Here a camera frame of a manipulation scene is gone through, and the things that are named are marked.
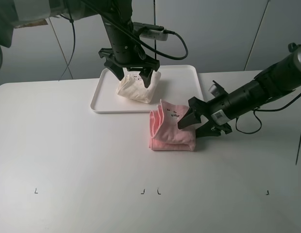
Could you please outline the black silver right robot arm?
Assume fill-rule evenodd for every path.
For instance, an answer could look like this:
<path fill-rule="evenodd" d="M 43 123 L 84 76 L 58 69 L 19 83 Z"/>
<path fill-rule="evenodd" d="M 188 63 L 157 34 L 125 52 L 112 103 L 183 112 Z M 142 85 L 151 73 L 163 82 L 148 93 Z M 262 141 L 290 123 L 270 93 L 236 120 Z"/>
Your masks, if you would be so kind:
<path fill-rule="evenodd" d="M 228 93 L 217 82 L 209 91 L 214 98 L 204 102 L 196 97 L 189 99 L 189 109 L 178 121 L 182 130 L 201 122 L 207 122 L 196 129 L 196 138 L 229 134 L 229 121 L 249 111 L 259 111 L 262 105 L 282 98 L 301 86 L 301 44 L 290 43 L 290 54 L 257 74 L 254 79 L 235 91 Z"/>

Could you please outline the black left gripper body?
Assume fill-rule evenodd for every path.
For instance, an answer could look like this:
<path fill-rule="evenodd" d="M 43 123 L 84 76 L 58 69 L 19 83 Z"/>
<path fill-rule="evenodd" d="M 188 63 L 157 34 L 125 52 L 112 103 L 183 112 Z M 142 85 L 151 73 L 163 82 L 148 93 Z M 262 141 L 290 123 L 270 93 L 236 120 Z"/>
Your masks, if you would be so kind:
<path fill-rule="evenodd" d="M 105 24 L 104 27 L 111 48 L 100 49 L 100 58 L 108 59 L 123 69 L 133 71 L 141 71 L 142 69 L 157 71 L 159 69 L 160 62 L 146 55 L 140 44 L 134 42 L 128 35 L 112 24 Z"/>

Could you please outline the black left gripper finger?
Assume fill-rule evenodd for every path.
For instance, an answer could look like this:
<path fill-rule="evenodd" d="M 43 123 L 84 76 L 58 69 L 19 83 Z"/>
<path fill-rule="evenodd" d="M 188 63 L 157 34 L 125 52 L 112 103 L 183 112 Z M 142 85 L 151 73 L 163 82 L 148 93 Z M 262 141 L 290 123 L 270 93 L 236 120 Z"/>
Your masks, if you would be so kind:
<path fill-rule="evenodd" d="M 104 66 L 108 68 L 117 77 L 119 81 L 121 81 L 124 78 L 123 68 L 117 66 L 108 59 L 106 59 Z"/>
<path fill-rule="evenodd" d="M 153 69 L 142 69 L 139 72 L 139 76 L 141 77 L 145 88 L 148 88 L 151 83 L 152 73 Z"/>

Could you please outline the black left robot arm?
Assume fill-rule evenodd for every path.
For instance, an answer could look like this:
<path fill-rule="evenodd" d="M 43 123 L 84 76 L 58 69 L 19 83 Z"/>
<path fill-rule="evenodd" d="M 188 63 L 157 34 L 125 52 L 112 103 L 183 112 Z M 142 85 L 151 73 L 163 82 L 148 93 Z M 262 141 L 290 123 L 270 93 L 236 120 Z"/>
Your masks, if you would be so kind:
<path fill-rule="evenodd" d="M 132 30 L 132 12 L 130 0 L 0 0 L 0 86 L 97 76 L 105 48 L 140 65 L 142 47 L 108 22 Z"/>

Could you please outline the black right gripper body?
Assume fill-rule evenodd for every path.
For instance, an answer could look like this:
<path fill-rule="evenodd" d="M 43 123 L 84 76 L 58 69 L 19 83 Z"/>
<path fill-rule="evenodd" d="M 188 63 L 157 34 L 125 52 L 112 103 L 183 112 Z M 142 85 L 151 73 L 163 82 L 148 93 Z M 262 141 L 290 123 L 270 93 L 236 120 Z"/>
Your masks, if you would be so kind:
<path fill-rule="evenodd" d="M 238 91 L 226 95 L 215 97 L 214 99 L 204 102 L 196 97 L 192 97 L 188 103 L 190 110 L 198 110 L 202 112 L 202 116 L 208 119 L 203 125 L 213 125 L 215 127 L 223 127 L 225 134 L 232 132 L 231 126 L 228 124 L 234 116 L 233 105 L 236 104 Z"/>

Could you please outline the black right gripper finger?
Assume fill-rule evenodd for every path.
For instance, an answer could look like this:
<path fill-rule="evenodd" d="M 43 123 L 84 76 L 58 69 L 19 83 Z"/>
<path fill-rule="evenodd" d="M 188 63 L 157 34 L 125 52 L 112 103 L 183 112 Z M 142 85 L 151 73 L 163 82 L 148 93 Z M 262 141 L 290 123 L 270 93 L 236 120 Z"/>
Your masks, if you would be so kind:
<path fill-rule="evenodd" d="M 208 136 L 221 136 L 221 132 L 225 131 L 223 127 L 215 127 L 213 125 L 203 125 L 196 129 L 196 138 Z"/>
<path fill-rule="evenodd" d="M 195 129 L 201 127 L 202 112 L 198 110 L 188 110 L 185 115 L 178 121 L 178 129 L 183 130 L 189 126 L 194 126 Z"/>

